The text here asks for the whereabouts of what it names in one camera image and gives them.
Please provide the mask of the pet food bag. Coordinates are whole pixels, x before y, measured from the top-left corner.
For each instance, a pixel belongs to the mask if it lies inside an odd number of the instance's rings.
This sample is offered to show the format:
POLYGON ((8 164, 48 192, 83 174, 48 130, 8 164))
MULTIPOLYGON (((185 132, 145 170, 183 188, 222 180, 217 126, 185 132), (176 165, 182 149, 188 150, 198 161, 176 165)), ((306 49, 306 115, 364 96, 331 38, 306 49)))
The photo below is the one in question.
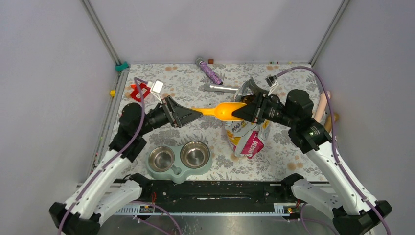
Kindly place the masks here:
MULTIPOLYGON (((267 93, 268 91, 259 87, 254 79, 250 78, 236 91, 233 101, 249 103, 254 100, 254 95, 257 92, 267 93)), ((226 121, 223 127, 234 155, 251 159, 265 146, 271 122, 266 120, 262 124, 255 124, 245 120, 226 121)))

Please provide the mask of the yellow plastic scoop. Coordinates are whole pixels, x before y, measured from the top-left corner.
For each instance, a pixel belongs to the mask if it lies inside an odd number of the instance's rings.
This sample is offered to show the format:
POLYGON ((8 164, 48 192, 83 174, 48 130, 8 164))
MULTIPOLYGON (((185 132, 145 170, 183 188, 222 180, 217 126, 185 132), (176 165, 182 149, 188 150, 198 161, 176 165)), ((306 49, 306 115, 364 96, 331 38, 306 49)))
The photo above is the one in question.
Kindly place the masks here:
POLYGON ((214 108, 191 108, 201 112, 204 116, 213 116, 220 121, 241 121, 241 118, 232 115, 233 111, 246 106, 242 102, 222 102, 214 108))

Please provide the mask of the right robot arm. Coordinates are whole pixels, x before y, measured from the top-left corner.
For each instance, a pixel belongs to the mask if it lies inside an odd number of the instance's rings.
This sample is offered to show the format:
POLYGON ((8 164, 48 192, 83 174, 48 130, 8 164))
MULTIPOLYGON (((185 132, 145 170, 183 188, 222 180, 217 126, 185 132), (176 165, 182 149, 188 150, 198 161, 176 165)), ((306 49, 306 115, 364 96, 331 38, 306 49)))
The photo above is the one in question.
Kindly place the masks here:
POLYGON ((244 104, 233 112, 236 117, 288 127, 290 141, 320 169, 335 191, 331 195, 294 173, 282 180, 280 194, 285 201, 299 199, 313 206, 332 220, 341 235, 362 235, 385 223, 391 205, 370 193, 345 164, 333 138, 313 118, 314 104, 306 91, 291 90, 282 103, 250 79, 236 91, 234 100, 244 104))

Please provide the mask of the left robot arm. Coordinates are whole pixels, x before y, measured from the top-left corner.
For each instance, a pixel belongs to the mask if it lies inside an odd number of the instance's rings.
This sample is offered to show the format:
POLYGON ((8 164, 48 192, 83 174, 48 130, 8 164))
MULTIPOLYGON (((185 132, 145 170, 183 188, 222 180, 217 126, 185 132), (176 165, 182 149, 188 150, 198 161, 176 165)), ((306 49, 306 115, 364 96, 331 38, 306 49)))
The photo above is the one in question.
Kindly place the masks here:
POLYGON ((147 142, 144 135, 170 124, 181 128, 203 114, 184 107, 168 96, 149 112, 145 102, 127 104, 119 118, 119 127, 98 167, 83 185, 64 203, 55 202, 49 213, 58 234, 95 235, 105 221, 125 205, 138 199, 146 201, 152 189, 145 183, 129 181, 105 196, 117 176, 139 156, 147 142))

